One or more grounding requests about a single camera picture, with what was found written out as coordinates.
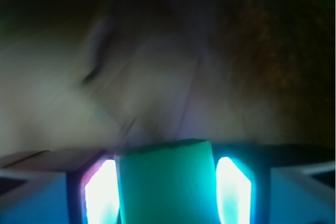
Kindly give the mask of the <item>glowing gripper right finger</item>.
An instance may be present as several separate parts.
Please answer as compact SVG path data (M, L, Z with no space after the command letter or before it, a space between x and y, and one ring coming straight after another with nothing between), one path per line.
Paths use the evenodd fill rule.
M269 222L269 166L256 145L213 144L220 223Z

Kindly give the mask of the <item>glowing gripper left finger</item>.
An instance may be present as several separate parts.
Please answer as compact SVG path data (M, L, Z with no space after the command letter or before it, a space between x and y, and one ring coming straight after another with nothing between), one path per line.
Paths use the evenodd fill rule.
M66 177L70 223L120 222L116 162L107 151L76 151Z

